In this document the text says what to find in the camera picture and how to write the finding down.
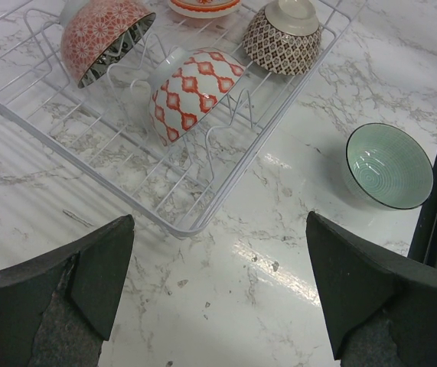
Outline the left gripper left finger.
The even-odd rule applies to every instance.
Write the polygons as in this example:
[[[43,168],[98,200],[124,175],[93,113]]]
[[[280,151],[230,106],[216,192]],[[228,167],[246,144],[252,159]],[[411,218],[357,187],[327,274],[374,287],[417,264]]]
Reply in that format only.
[[[0,270],[0,366],[96,366],[134,242],[132,216]]]

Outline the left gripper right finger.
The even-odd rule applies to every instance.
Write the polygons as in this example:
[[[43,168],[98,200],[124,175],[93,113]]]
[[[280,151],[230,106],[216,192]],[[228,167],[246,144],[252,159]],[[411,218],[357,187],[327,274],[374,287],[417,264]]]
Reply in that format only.
[[[310,212],[306,237],[334,359],[437,366],[437,269]]]

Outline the pale green bowl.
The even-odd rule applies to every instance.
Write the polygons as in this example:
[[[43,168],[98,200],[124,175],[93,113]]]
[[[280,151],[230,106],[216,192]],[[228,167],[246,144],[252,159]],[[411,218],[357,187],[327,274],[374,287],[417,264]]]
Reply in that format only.
[[[433,188],[432,164],[422,146],[384,123],[368,123],[351,133],[341,169],[347,189],[380,209],[415,209]]]

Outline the blue patterned bowl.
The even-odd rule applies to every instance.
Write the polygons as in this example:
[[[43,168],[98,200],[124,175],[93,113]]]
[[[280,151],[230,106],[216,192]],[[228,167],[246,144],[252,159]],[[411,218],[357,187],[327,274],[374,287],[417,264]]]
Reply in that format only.
[[[146,80],[150,123],[164,146],[174,144],[220,102],[246,67],[212,47],[175,48]]]

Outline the brown patterned bowl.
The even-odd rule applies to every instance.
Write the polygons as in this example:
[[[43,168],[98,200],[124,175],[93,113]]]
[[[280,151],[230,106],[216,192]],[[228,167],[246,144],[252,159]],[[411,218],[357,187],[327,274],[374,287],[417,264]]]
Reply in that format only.
[[[263,69],[286,76],[307,73],[321,49],[321,25],[310,1],[278,0],[249,23],[242,46]]]

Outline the orange floral bowl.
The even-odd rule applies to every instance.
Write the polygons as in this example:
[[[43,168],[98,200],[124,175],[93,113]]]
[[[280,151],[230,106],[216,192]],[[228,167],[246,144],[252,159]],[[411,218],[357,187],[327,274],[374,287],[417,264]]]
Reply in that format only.
[[[241,0],[169,0],[176,13],[197,19],[219,18],[238,10]]]

